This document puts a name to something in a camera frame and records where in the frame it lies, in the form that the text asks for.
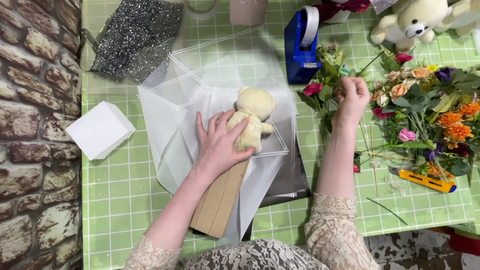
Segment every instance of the red ribbon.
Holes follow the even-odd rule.
[[[322,0],[319,5],[314,5],[318,9],[320,22],[330,20],[340,10],[350,12],[364,12],[370,6],[369,0],[350,0],[343,4],[332,2],[331,0]]]

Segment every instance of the hand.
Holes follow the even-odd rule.
[[[231,131],[227,131],[227,121],[235,113],[235,110],[220,112],[208,120],[208,132],[202,125],[202,116],[197,112],[197,132],[200,138],[200,151],[194,168],[202,170],[211,179],[209,185],[219,175],[226,172],[233,165],[249,159],[254,147],[236,152],[234,143],[248,124],[248,118],[244,118]]]
[[[345,90],[334,90],[334,96],[338,99],[338,109],[332,118],[332,130],[338,128],[356,130],[365,108],[370,101],[365,80],[359,77],[343,77],[340,85]]]

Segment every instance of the beige lace clothing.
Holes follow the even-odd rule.
[[[357,230],[355,197],[314,194],[310,221],[305,224],[308,252],[273,239],[221,247],[178,261],[181,250],[153,248],[140,239],[124,270],[379,270]]]

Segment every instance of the tiled floor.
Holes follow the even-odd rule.
[[[480,270],[480,257],[448,247],[448,235],[428,230],[365,238],[384,270]]]

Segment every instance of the tape dispenser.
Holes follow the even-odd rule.
[[[303,6],[285,27],[285,62],[289,84],[307,84],[321,67],[315,59],[319,14]]]

